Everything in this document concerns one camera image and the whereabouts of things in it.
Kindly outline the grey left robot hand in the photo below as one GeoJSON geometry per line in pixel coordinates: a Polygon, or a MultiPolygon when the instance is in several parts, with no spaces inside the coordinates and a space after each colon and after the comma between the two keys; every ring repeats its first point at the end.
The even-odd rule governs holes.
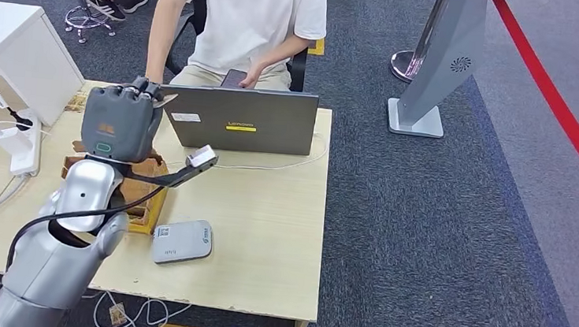
{"type": "Polygon", "coordinates": [[[140,163],[150,157],[164,99],[159,84],[136,77],[129,84],[93,87],[80,129],[85,151],[118,162],[140,163]]]}

